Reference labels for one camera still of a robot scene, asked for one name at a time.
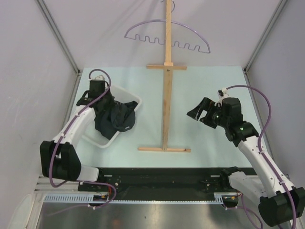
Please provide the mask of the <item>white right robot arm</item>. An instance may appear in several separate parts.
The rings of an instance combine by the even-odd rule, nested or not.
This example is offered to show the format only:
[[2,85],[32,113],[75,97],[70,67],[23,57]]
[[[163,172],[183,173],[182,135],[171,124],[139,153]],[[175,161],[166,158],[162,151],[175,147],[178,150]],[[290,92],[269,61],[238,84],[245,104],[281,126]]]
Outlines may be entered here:
[[205,97],[187,116],[211,128],[222,127],[227,139],[245,155],[261,181],[258,184],[232,167],[221,174],[220,187],[224,191],[241,191],[257,205],[260,216],[270,227],[290,220],[295,222],[302,216],[305,189],[296,188],[258,145],[259,134],[244,120],[239,99],[226,97],[214,102]]

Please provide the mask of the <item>purple wire hanger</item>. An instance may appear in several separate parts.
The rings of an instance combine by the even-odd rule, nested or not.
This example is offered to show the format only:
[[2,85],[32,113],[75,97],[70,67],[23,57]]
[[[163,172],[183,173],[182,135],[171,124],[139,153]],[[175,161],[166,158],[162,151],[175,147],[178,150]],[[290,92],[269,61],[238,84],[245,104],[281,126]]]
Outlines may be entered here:
[[[186,24],[172,20],[172,12],[174,10],[175,2],[172,0],[170,3],[170,9],[165,10],[164,19],[150,19],[136,23],[127,29],[124,38],[164,45],[165,47],[178,47],[180,49],[210,54],[210,44],[199,32],[190,28]],[[173,39],[173,25],[178,29],[178,31],[194,35],[196,43],[192,43],[188,38],[184,38],[183,36]]]

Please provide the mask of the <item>dark green shorts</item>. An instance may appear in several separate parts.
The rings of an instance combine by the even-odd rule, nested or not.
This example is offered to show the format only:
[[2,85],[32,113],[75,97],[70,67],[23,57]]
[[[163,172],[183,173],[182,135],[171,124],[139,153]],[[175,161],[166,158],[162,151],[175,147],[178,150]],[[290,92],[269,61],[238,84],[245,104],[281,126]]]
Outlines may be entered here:
[[97,114],[94,123],[95,129],[110,140],[117,132],[131,130],[136,122],[136,101],[121,103],[113,100],[101,113]]

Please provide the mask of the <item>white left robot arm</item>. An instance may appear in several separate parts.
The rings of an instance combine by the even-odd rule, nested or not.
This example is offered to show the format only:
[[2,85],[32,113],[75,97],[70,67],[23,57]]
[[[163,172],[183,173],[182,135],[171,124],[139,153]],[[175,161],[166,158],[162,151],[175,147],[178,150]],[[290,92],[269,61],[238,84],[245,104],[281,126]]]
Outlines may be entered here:
[[73,116],[64,128],[51,141],[40,145],[42,174],[49,178],[64,181],[88,181],[89,186],[99,191],[105,186],[105,178],[99,175],[96,167],[81,164],[76,146],[88,125],[114,104],[110,84],[105,80],[90,80],[89,90],[77,101]]

